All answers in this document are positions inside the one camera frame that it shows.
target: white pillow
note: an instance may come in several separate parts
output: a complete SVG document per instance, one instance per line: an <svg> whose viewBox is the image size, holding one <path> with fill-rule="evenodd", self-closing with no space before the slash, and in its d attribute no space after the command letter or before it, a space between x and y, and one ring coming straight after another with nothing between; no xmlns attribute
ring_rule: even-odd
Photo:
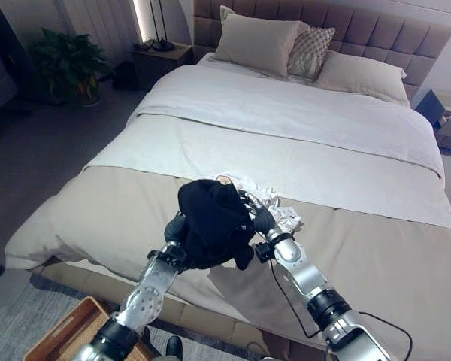
<svg viewBox="0 0 451 361"><path fill-rule="evenodd" d="M377 60L328 50L319 77L320 89L359 93L410 107L402 68Z"/></svg>
<svg viewBox="0 0 451 361"><path fill-rule="evenodd" d="M254 68L273 77L287 76L294 41L310 27L302 21L265 20L225 12L214 59Z"/></svg>

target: bedside table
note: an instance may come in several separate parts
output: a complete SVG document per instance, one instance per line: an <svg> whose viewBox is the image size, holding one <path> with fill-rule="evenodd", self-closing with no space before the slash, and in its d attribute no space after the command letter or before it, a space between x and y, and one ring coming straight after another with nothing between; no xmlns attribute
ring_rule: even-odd
<svg viewBox="0 0 451 361"><path fill-rule="evenodd" d="M182 65L193 63L192 46L174 43L171 51L133 50L132 58L141 88L150 90L158 79Z"/></svg>
<svg viewBox="0 0 451 361"><path fill-rule="evenodd" d="M429 90L416 107L434 128L440 127L441 117L451 116L451 94L439 90Z"/></svg>
<svg viewBox="0 0 451 361"><path fill-rule="evenodd" d="M437 145L451 149L451 94L429 90L416 111L433 125Z"/></svg>

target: black shoe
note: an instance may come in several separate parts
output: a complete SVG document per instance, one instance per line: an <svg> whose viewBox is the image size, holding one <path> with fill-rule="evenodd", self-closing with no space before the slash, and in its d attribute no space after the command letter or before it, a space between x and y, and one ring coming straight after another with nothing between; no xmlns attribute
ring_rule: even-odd
<svg viewBox="0 0 451 361"><path fill-rule="evenodd" d="M165 349L166 356L176 356L179 361L182 361L182 341L177 336L172 336L168 339L167 348Z"/></svg>

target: gray tufted headboard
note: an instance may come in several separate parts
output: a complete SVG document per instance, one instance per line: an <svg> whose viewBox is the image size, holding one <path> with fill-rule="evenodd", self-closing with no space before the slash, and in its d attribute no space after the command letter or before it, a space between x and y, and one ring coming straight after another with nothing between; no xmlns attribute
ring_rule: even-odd
<svg viewBox="0 0 451 361"><path fill-rule="evenodd" d="M248 17L302 20L336 28L331 50L365 56L402 67L411 99L451 37L451 28L419 20L308 0L194 0L194 55L198 60L217 47L224 4Z"/></svg>

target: white duvet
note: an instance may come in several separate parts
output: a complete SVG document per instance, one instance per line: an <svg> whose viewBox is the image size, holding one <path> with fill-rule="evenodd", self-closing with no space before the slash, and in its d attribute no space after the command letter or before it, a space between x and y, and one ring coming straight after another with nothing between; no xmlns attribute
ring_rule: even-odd
<svg viewBox="0 0 451 361"><path fill-rule="evenodd" d="M287 198L451 229L443 163L417 112L203 66L162 78L93 165L189 179L240 171Z"/></svg>

